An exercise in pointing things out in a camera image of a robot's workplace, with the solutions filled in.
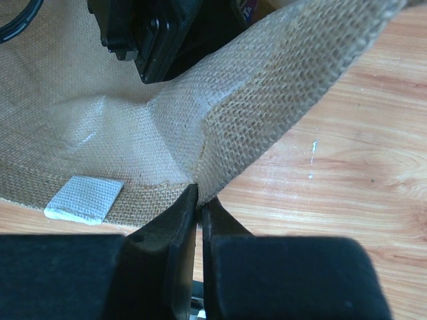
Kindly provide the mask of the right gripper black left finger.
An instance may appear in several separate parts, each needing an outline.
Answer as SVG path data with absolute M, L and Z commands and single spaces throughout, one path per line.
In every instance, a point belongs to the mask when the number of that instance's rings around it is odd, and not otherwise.
M 2 235 L 2 319 L 187 319 L 198 191 L 128 236 Z

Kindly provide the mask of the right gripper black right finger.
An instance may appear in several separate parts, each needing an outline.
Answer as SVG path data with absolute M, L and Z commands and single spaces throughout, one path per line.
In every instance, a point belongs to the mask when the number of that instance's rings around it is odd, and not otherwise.
M 208 319 L 391 319 L 364 248 L 347 237 L 256 236 L 214 199 L 201 211 Z

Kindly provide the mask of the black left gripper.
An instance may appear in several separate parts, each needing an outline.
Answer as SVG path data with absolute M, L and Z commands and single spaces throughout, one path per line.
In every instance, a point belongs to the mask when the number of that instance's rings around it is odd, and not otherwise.
M 170 81 L 246 30 L 237 1 L 157 0 L 87 3 L 101 44 L 134 61 L 143 83 Z

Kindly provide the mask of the tan canvas tote bag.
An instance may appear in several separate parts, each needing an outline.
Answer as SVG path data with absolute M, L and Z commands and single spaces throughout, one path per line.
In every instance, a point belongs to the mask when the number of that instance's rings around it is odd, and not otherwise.
M 1 198 L 144 225 L 190 184 L 214 198 L 413 1 L 296 1 L 184 74 L 145 85 L 84 1 L 45 1 L 1 45 Z

